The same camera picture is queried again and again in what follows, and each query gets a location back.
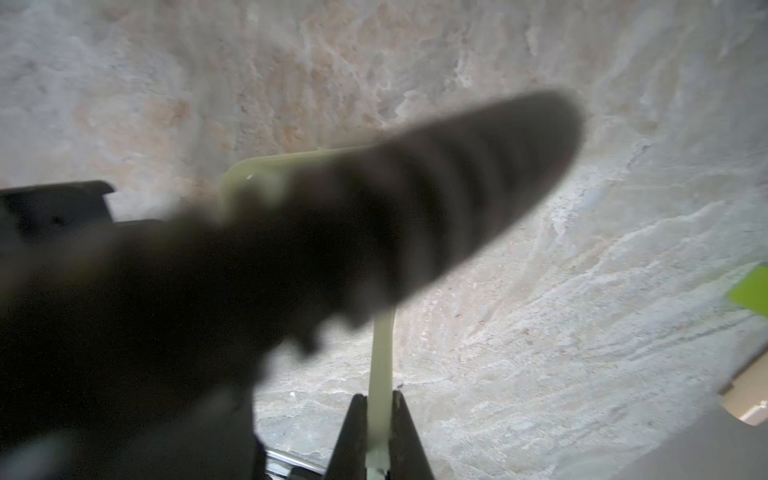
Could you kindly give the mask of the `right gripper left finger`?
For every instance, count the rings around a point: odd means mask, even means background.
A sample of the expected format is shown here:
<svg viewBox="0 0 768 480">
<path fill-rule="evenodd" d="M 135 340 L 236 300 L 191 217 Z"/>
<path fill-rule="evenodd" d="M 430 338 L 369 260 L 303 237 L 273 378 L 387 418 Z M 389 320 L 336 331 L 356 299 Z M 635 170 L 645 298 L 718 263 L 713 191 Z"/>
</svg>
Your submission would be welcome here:
<svg viewBox="0 0 768 480">
<path fill-rule="evenodd" d="M 331 455 L 325 480 L 366 480 L 367 397 L 352 397 Z"/>
</svg>

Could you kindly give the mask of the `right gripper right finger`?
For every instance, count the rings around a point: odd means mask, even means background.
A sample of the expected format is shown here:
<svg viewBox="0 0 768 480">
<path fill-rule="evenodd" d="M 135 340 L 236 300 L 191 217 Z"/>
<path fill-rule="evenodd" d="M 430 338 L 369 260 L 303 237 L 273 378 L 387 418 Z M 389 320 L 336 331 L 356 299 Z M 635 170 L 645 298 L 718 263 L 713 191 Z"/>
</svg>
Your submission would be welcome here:
<svg viewBox="0 0 768 480">
<path fill-rule="evenodd" d="M 392 395 L 391 479 L 435 479 L 405 397 L 400 390 L 395 390 Z"/>
</svg>

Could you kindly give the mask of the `green white hand brush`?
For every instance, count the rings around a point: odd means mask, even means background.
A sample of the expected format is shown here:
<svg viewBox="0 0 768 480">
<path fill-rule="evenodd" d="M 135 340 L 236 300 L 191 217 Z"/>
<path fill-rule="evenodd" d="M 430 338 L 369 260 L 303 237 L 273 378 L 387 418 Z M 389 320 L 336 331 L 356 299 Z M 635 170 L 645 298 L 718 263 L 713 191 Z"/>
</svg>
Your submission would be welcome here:
<svg viewBox="0 0 768 480">
<path fill-rule="evenodd" d="M 393 397 L 393 332 L 395 311 L 387 310 L 374 319 L 369 389 L 367 396 L 366 479 L 384 480 L 391 468 Z"/>
</svg>

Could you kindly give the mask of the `light green dustpan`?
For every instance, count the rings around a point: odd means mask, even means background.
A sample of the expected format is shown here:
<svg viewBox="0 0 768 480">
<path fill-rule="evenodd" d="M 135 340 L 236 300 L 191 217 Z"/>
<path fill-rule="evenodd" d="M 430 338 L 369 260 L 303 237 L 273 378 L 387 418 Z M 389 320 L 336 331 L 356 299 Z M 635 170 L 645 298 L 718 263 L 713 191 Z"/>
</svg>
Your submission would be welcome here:
<svg viewBox="0 0 768 480">
<path fill-rule="evenodd" d="M 392 200 L 395 177 L 371 145 L 247 159 L 223 177 L 216 224 L 352 229 L 366 204 Z"/>
</svg>

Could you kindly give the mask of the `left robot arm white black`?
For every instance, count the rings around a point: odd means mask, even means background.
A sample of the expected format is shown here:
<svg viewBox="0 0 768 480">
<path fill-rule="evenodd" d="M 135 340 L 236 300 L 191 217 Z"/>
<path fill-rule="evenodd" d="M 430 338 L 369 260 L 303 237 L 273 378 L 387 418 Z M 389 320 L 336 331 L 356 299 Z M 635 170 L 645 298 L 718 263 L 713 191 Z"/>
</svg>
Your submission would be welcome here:
<svg viewBox="0 0 768 480">
<path fill-rule="evenodd" d="M 221 213 L 117 222 L 104 181 L 1 193 L 1 475 L 263 479 L 253 389 L 474 256 L 570 170 L 539 91 L 238 183 Z"/>
</svg>

